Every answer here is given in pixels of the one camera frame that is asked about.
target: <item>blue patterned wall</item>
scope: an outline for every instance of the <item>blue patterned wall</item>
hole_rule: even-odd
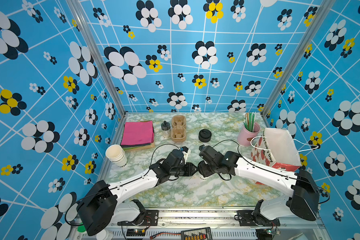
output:
[[[65,1],[0,1],[0,239],[67,236],[61,212],[118,125],[110,103]]]
[[[126,111],[244,112],[262,110],[321,0],[80,3]]]
[[[300,157],[331,194],[320,216],[332,239],[360,240],[360,1],[336,1],[267,118],[319,147]]]

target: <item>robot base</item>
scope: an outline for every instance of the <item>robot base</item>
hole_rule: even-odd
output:
[[[274,223],[276,226],[280,226],[279,219],[268,220],[265,218],[254,219],[252,215],[253,211],[251,210],[238,210],[235,216],[236,220],[239,220],[240,226],[265,226],[272,227]]]

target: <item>green cap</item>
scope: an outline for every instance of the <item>green cap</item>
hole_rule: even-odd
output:
[[[84,225],[81,225],[81,226],[78,226],[78,227],[77,227],[77,231],[78,231],[78,232],[85,232],[86,229],[85,229]]]

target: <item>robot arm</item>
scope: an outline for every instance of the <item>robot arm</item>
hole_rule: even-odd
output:
[[[300,170],[299,173],[295,173],[275,169],[231,151],[223,156],[211,146],[202,145],[199,150],[199,155],[204,161],[199,162],[198,169],[203,177],[214,173],[247,177],[285,194],[268,201],[258,201],[253,216],[260,224],[265,219],[274,220],[292,214],[309,221],[316,220],[319,191],[307,171]]]
[[[156,187],[169,180],[171,176],[192,176],[197,167],[186,162],[190,151],[187,147],[174,149],[166,159],[149,166],[141,174],[129,179],[106,184],[98,181],[77,206],[77,212],[89,236],[103,230],[110,221],[131,221],[144,217],[145,209],[138,200],[122,203],[131,196]]]

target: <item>bag handle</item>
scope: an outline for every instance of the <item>bag handle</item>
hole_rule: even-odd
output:
[[[256,136],[256,137],[252,138],[252,140],[254,140],[254,139],[257,138],[257,137],[264,137],[264,136]],[[265,151],[271,151],[271,150],[269,150],[269,149],[264,149],[264,148],[260,148],[260,147],[255,147],[255,146],[252,144],[252,140],[251,140],[251,146],[252,146],[252,147],[257,148],[257,149],[261,149],[261,150],[265,150]],[[313,149],[312,149],[312,148],[310,148],[310,149],[304,149],[304,150],[300,150],[300,151],[298,151],[298,152],[309,151],[309,150],[314,150],[314,149],[319,148],[319,146],[317,146],[317,145],[306,144],[306,143],[302,143],[302,142],[300,142],[300,143],[303,144],[303,145],[315,146],[316,148],[313,148]]]
[[[317,146],[317,145],[312,145],[312,144],[307,144],[307,143],[302,143],[302,142],[300,142],[300,143],[301,143],[301,144],[303,144],[303,145],[315,146],[316,148],[319,148],[319,146]],[[303,151],[314,150],[314,149],[316,149],[316,148],[304,149],[304,150],[300,150],[300,151],[298,151],[298,152],[303,152]]]
[[[254,139],[257,138],[257,137],[264,137],[264,136],[256,136],[256,137],[252,138],[252,140],[254,140]],[[269,149],[264,149],[264,148],[260,148],[260,147],[255,147],[255,146],[252,144],[252,140],[251,140],[251,142],[250,142],[252,147],[257,148],[257,149],[261,149],[261,150],[265,150],[265,151],[271,151],[271,150],[269,150]]]

